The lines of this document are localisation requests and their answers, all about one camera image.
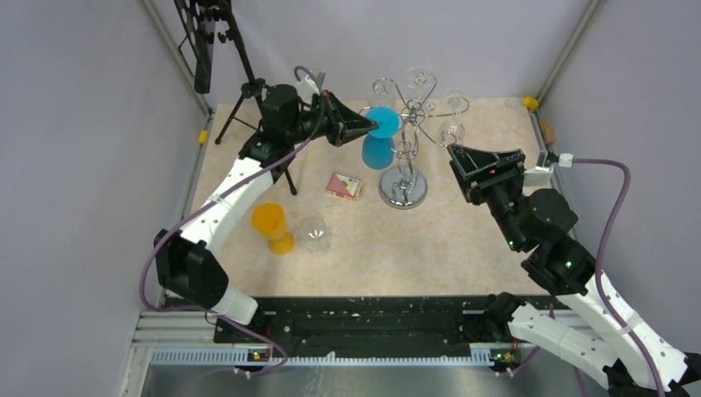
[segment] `black tripod leg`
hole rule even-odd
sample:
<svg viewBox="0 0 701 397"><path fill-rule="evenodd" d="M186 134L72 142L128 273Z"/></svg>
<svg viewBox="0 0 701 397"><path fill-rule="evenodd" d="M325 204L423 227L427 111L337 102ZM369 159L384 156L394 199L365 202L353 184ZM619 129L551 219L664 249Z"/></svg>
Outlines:
<svg viewBox="0 0 701 397"><path fill-rule="evenodd" d="M236 101L236 105L234 105L233 110L231 110L231 114L229 115L229 118L227 119L227 122L224 123L224 127L222 127L222 130L219 131L219 135L217 136L217 139L214 140L214 143L216 143L217 145L219 145L220 143L222 143L222 136L224 136L224 132L227 131L227 128L228 128L229 125L231 124L231 120L233 120L234 117L236 117L236 112L239 111L239 108L241 107L241 104L243 103L243 100L244 100L244 97L243 97L243 94L242 94L242 95L239 97L239 100Z"/></svg>
<svg viewBox="0 0 701 397"><path fill-rule="evenodd" d="M289 176L289 170L285 170L285 178L287 178L287 183L289 184L289 192L293 195L297 195L297 188L294 187L294 182L292 181L292 177Z"/></svg>

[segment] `gray floor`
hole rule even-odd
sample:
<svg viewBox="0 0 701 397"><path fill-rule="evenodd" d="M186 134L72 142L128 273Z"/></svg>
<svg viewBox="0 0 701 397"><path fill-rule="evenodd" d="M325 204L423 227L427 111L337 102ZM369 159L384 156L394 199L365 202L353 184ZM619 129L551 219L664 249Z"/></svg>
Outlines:
<svg viewBox="0 0 701 397"><path fill-rule="evenodd" d="M142 397L173 396L197 375L211 370L204 366L152 366ZM584 375L589 395L606 391ZM181 397L218 396L533 396L581 395L572 366L541 352L514 379L495 378L481 368L455 367L309 367L287 368L246 380L219 372L198 382Z"/></svg>

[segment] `metal pole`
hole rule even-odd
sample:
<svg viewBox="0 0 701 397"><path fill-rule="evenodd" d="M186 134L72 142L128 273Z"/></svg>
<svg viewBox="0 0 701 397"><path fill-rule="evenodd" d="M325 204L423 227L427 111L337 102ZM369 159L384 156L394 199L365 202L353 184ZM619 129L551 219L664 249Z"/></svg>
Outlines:
<svg viewBox="0 0 701 397"><path fill-rule="evenodd" d="M180 54L180 51L178 51L178 44L173 41L173 37L165 27L163 18L153 3L153 0L140 0L139 2L144 8L146 15L149 17L151 25L154 27L156 33L158 33L161 44L163 44L165 49L168 51L170 59L175 64L175 69L178 71L180 79L183 80L188 92L190 92L190 96L193 97L195 103L197 103L198 107L200 108L200 111L202 111L205 116L209 116L212 109L209 107L204 97L195 91L192 72L190 71L188 64L185 62L185 59L183 59L183 56Z"/></svg>
<svg viewBox="0 0 701 397"><path fill-rule="evenodd" d="M589 5L587 6L586 10L584 10L584 14L582 15L582 17L579 19L579 23L577 24L575 31L572 32L572 36L570 36L570 39L567 41L567 44L565 44L565 48L563 48L560 52L555 66L552 68L550 74L548 74L546 82L543 84L541 90L538 92L537 99L541 105L543 104L543 101L547 98L547 94L550 92L552 84L560 76L560 73L562 72L567 60L569 60L572 54L574 54L575 47L577 46L579 39L587 30L591 21L594 20L594 15L604 3L606 3L606 0L589 1Z"/></svg>

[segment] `blue cup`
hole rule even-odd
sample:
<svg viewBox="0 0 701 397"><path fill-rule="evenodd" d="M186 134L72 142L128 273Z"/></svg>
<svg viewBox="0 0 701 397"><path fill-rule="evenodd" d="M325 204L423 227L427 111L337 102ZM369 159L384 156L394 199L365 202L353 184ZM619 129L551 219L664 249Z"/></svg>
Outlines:
<svg viewBox="0 0 701 397"><path fill-rule="evenodd" d="M394 161L392 135L399 129L399 115L391 108L378 106L368 111L367 118L379 127L363 140L363 162L373 170L383 170Z"/></svg>

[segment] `table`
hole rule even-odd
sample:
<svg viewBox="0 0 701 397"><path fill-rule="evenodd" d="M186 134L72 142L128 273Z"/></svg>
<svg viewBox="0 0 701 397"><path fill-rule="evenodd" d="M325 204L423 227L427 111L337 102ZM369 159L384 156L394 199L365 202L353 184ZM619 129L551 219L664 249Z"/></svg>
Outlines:
<svg viewBox="0 0 701 397"><path fill-rule="evenodd" d="M527 157L526 167L532 168L540 149L527 110L507 108L504 99L470 99L470 110L459 115L467 129L464 145L486 151L520 148ZM440 101L434 102L435 112L449 112ZM345 103L356 110L367 104ZM220 184L252 133L234 121L221 145L213 144L231 108L232 104L220 104L215 113L193 209ZM237 116L254 125L260 118L252 101ZM424 128L436 132L443 120L429 119ZM380 198L383 171L362 162L362 139L341 148L325 139L309 144L289 167L298 196L290 194L281 178L228 237L217 259L230 283L253 296L547 294L520 267L527 255L508 249L487 206L475 207L462 197L446 149L424 136L420 139L416 165L427 178L428 196L407 211L390 208ZM326 193L333 172L364 180L359 201ZM298 241L288 255L270 252L250 225L253 208L266 202L282 205L292 231L305 218L322 218L331 233L329 250L311 253Z"/></svg>

